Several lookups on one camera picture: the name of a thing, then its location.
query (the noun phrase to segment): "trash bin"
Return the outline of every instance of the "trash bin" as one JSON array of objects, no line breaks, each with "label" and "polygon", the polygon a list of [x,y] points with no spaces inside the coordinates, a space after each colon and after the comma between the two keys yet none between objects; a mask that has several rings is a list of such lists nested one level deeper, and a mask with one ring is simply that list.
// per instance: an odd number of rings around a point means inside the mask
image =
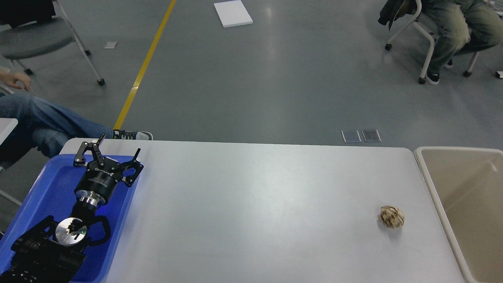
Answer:
[{"label": "trash bin", "polygon": [[415,156],[465,279],[503,282],[503,152],[421,147]]}]

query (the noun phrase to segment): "khaki pants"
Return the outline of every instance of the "khaki pants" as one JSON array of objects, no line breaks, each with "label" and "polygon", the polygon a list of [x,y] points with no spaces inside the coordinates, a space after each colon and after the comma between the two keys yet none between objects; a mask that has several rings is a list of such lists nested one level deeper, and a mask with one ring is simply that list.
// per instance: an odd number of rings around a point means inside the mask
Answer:
[{"label": "khaki pants", "polygon": [[454,54],[481,51],[503,39],[503,22],[483,0],[423,0],[423,4],[424,13],[439,29],[428,67],[433,74],[438,74]]}]

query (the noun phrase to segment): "sneaker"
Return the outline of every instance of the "sneaker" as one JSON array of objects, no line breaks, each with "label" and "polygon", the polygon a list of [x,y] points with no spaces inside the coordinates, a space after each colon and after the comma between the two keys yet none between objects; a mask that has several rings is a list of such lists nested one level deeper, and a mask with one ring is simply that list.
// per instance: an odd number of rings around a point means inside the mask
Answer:
[{"label": "sneaker", "polygon": [[142,139],[142,140],[153,140],[154,136],[148,131],[125,131],[125,130],[113,130],[115,139]]},{"label": "sneaker", "polygon": [[447,69],[452,68],[452,67],[453,67],[453,66],[452,66],[452,59],[451,59],[451,60],[449,60],[449,62],[447,62],[447,64],[445,64],[445,65],[444,65],[444,67],[446,67]]},{"label": "sneaker", "polygon": [[430,72],[426,72],[426,80],[428,83],[432,85],[438,85],[440,81],[440,75],[439,74],[432,74]]}]

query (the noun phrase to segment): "crumpled paper ball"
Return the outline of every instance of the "crumpled paper ball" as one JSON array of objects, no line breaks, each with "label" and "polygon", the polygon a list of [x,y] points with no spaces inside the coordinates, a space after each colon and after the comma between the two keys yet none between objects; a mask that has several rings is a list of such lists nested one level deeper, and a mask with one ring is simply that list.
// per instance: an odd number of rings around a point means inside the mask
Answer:
[{"label": "crumpled paper ball", "polygon": [[381,207],[379,219],[389,228],[399,228],[405,223],[403,211],[394,206],[385,205]]}]

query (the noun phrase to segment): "gray chair seat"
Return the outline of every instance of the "gray chair seat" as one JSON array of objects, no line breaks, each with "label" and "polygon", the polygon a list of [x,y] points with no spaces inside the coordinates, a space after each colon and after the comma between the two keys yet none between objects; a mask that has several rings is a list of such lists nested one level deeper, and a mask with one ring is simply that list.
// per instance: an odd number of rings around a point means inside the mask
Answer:
[{"label": "gray chair seat", "polygon": [[60,17],[44,24],[29,24],[0,32],[0,53],[11,60],[56,51],[75,40],[68,23]]}]

